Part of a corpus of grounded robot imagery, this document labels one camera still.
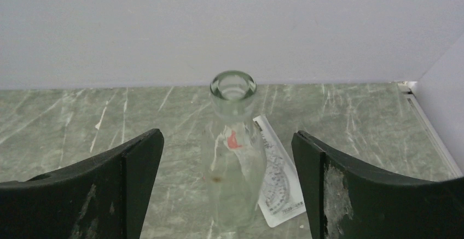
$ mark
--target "white paper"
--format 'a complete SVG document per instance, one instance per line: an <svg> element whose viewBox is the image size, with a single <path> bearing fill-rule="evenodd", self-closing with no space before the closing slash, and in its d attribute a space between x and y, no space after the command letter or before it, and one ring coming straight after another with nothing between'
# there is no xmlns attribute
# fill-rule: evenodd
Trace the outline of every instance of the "white paper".
<svg viewBox="0 0 464 239"><path fill-rule="evenodd" d="M253 119L261 129L268 158L259 208L270 227L306 212L295 164L264 115Z"/></svg>

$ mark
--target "white wall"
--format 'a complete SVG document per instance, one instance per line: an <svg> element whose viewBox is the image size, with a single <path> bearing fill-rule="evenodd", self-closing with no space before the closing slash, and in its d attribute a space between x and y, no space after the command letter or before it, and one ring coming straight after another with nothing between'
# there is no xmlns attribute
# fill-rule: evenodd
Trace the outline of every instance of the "white wall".
<svg viewBox="0 0 464 239"><path fill-rule="evenodd" d="M0 0L0 89L418 80L464 0Z"/></svg>
<svg viewBox="0 0 464 239"><path fill-rule="evenodd" d="M464 35L418 81L414 95L464 170Z"/></svg>

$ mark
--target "bottle rim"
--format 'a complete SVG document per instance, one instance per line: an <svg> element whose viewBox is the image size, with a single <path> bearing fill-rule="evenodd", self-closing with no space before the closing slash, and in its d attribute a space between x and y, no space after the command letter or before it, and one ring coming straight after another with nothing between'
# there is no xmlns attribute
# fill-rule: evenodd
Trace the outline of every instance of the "bottle rim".
<svg viewBox="0 0 464 239"><path fill-rule="evenodd" d="M240 84L237 84L237 86L244 88L241 89L243 93L241 93L240 96L234 96L233 98L231 98L230 96L227 96L227 94L225 94L225 89L221 89L221 82L226 81L230 78L238 78ZM229 102L240 102L246 100L252 97L256 93L256 91L256 82L249 74L243 71L230 70L221 72L220 74L216 75L216 77L210 84L210 92L212 96Z"/></svg>

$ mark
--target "glass bottle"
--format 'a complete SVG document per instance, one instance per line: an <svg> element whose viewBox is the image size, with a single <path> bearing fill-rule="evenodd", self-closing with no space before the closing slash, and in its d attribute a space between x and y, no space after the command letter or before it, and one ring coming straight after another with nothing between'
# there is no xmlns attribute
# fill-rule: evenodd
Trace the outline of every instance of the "glass bottle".
<svg viewBox="0 0 464 239"><path fill-rule="evenodd" d="M223 72L210 85L214 116L201 152L213 220L223 231L250 224L266 171L263 139L252 120L256 88L240 71Z"/></svg>

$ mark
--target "marble countertop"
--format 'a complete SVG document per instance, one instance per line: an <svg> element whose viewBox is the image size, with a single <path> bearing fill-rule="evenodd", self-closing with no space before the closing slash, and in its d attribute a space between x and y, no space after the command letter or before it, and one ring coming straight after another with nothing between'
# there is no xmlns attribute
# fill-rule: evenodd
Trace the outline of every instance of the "marble countertop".
<svg viewBox="0 0 464 239"><path fill-rule="evenodd" d="M266 114L291 157L293 133L305 130L392 172L453 178L413 109L394 83L260 85L254 114ZM0 91L0 182L27 180L159 128L165 146L141 238L218 238L200 161L212 112L205 86ZM306 214L270 228L261 212L229 236L311 238Z"/></svg>

